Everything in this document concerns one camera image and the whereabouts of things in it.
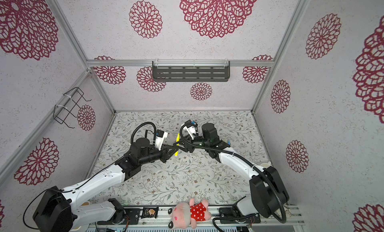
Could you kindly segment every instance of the black cable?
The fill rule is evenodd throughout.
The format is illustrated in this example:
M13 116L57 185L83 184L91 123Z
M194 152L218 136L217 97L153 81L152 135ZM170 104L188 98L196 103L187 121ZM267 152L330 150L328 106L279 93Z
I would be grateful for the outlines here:
M51 189L51 188L49 188L50 190L53 190L53 191L56 191L56 192L59 192L59 193L68 193L68 192L71 192L72 190L70 190L70 191L57 191L57 190L55 190L55 189ZM32 201L31 201L31 203L29 203L29 205L25 208L25 210L24 210L24 213L23 213L23 223L24 223L24 225L26 226L26 227L28 227L28 228L30 228L30 229L37 229L38 230L38 228L33 228L33 227L31 227L31 226L29 226L29 225L27 225L26 224L26 222L25 222L25 213L26 213L26 211L28 210L28 208L31 206L31 204L41 195L41 194L43 194L45 191L47 191L47 190L49 190L49 189L45 189L45 190L43 190L39 195L37 195Z
M147 138L148 131L152 132L152 134L153 134L153 131L151 131L151 130L145 130L145 136L144 136L145 138Z
M276 215L275 213L272 213L272 215L276 218L276 220L278 220L280 223L284 224L286 222L286 215L285 215L285 210L284 210L284 207L283 207L283 203L281 202L281 199L280 199L280 197L279 197L279 195L278 195L278 193L276 191L276 188L273 186L272 182L268 179L268 177L263 172L261 172L257 167L255 167L254 164L252 164L247 159L245 159L244 157L242 157L241 155L239 155L237 153L228 152L228 151L220 150L220 149L216 149L216 148L205 147L205 146L201 146L201 145L194 145L194 144L190 143L183 136L183 128L185 126L188 126L188 125L191 125L191 126L193 126L195 128L197 127L195 124L192 124L192 123L185 123L184 125L182 125L180 127L180 132L179 132L180 133L180 139L182 141L184 141L184 143L186 143L187 145L190 145L192 147L196 147L196 148L200 148L200 149L204 149L204 150L216 151L216 152L219 152L219 153L226 153L226 154L230 154L230 155L236 156L236 157L240 158L241 160L243 160L245 163L247 163L247 165L249 165L257 173L259 173L259 175L262 177L263 182L266 182L268 184L268 186L271 188L272 193L275 196L276 201L277 201L277 203L279 205L279 209L280 209L280 212L281 212L281 218L278 215Z
M136 127L136 129L132 132L132 135L131 135L131 144L133 144L133 138L135 137L136 132L137 132L140 128L142 128L143 126L145 126L145 125L151 125L151 126L153 126L153 131L154 131L154 133L153 133L153 144L155 144L155 141L156 141L156 126L155 126L155 124L153 124L153 123L150 122L150 121L144 122L144 123L142 123L141 125L139 125L138 127Z
M240 220L240 219L247 219L247 218L250 218L250 217L253 217L255 216L256 214L253 213L253 214L249 214L249 215L246 215L246 216L243 216L243 217L237 217L237 218L223 218L223 217L215 217L213 218L212 220L212 223L214 224L214 227L220 231L220 232L225 232L224 230L220 229L216 223L215 223L215 220Z
M103 170L105 170L106 168L110 167L111 165L113 165L116 161L118 161L119 159L123 158L124 156L118 158L117 160L115 160L114 162L112 162L112 164L108 165L107 167L104 167L103 169L99 170L99 172L97 172L96 174L94 174L92 177L90 177L86 182L84 182L84 184L82 184L81 186L77 187L76 189L79 189L80 187L82 187L83 185L85 185L88 181L90 181L93 177L95 177L98 173L102 172Z

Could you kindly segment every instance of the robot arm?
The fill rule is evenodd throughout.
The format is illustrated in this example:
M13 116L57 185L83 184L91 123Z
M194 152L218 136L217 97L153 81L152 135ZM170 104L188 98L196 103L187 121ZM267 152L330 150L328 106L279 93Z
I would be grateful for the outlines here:
M172 146L164 145L168 133L157 130L154 145L150 145L147 138L139 138L122 158L90 179L61 190L56 186L48 189L33 214L40 231L67 232L95 221L120 223L124 220L125 211L116 199L88 206L82 204L108 187L136 175L140 172L141 165L157 160L165 163L178 150L192 153L195 148L203 148L212 158L228 165L249 181L251 196L242 198L234 205L236 215L260 213L269 217L289 200L276 169L263 168L245 160L229 144L220 140L213 124L206 123L202 126L203 136L199 136L195 122L187 121L182 128L188 132L183 141L175 142ZM266 177L270 181L268 186L264 184Z
M185 152L192 152L194 148L205 149L212 158L229 166L249 181L251 195L242 198L233 206L236 209L235 217L260 213L265 218L268 218L274 215L276 210L280 209L282 219L279 219L276 215L274 216L280 222L285 222L285 213L282 205L289 200L289 195L275 168L263 168L250 163L240 156L229 144L220 140L217 130L212 123L206 123L202 126L202 136L199 136L197 133L197 124L195 122L189 120L184 125L184 129L188 131L189 135L185 138L180 135L183 140L178 142L179 145L175 143L174 146L178 146ZM193 131L196 131L193 137L190 136L192 133L191 127L194 127Z
M144 164L157 160L165 163L178 149L163 145L168 133L157 130L156 134L154 145L150 145L147 138L137 139L123 157L90 179L61 190L56 186L48 189L33 214L33 220L39 230L67 232L95 221L110 220L118 224L124 220L124 207L116 199L87 206L82 204L108 187L136 175Z

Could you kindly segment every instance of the stuffed toy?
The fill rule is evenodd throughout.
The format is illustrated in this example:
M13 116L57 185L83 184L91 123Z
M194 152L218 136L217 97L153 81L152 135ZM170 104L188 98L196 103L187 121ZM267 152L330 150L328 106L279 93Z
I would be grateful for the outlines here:
M209 220L211 213L208 211L208 200L204 199L197 205L194 199L190 199L189 204L181 202L175 208L169 209L168 214L172 213L172 220L168 227L170 229L186 229L189 224L192 229L196 228L196 222Z

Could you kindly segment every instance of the floral tablecloth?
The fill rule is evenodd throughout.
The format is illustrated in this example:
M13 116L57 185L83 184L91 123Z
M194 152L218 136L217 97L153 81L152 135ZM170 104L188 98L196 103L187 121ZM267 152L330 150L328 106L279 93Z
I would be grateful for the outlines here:
M108 134L93 173L120 158L128 149L132 131L141 123L151 121L158 129L169 133L165 143L171 145L180 126L187 120L201 126L214 123L221 139L243 157L255 163L267 162L259 133L249 111L228 112L120 112ZM142 127L135 139L144 137ZM143 165L141 172L94 196L92 203L117 198L123 205L177 204L194 197L206 198L210 204L232 204L249 194L249 183L226 165L218 163L206 152L179 152L166 163L160 161Z

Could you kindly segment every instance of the wall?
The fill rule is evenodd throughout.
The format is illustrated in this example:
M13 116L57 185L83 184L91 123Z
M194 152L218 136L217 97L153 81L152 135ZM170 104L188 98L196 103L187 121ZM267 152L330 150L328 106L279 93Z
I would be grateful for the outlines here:
M311 0L257 110L309 231L384 229L383 2Z
M154 82L151 67L123 70L124 83L101 81L116 110L249 110L262 87L245 81L242 67L231 67L228 82Z
M91 59L274 56L297 1L58 0Z
M80 88L84 92L84 98L91 101L80 99L79 106L84 108L88 105L92 109L87 106L88 110L80 110L75 106L73 113L77 116L79 110L88 111L89 113L83 114L88 120L80 119L78 122L78 119L70 115L65 122L74 127L73 129L53 121L43 133L41 141L36 145L38 149L31 151L26 161L0 191L0 203L4 207L4 217L0 221L1 231L11 228L26 231L22 215L35 196L52 186L63 188L75 184L83 180L88 172L111 114L89 77ZM69 102L67 107L72 108L73 105L73 102ZM59 117L64 118L65 115L67 113L62 111ZM32 214L39 201L37 199L26 213L26 223L32 227L36 227Z
M45 10L38 18L47 17L49 23L42 27L51 31L35 28L29 33L15 33L35 23L34 18L29 21L22 16L33 9L22 6L23 0L0 2L8 9L2 15L16 24L14 28L1 24L0 167L84 71L45 3L37 6L41 0L25 1Z
M297 1L58 0L89 59L261 60L276 54ZM203 85L157 83L149 67L95 71L117 110L249 110L267 69L232 67L228 82Z
M44 0L0 0L0 8L0 166L3 166L84 73L84 68ZM80 100L79 105L91 106L94 114L87 107L79 113L79 122L71 116L66 119L74 129L53 121L43 132L36 148L0 189L0 231L28 230L22 223L28 203L48 187L81 181L91 166L111 114L90 78L80 88L92 100ZM79 109L73 112L77 116ZM35 208L33 204L26 217L33 227L31 215Z

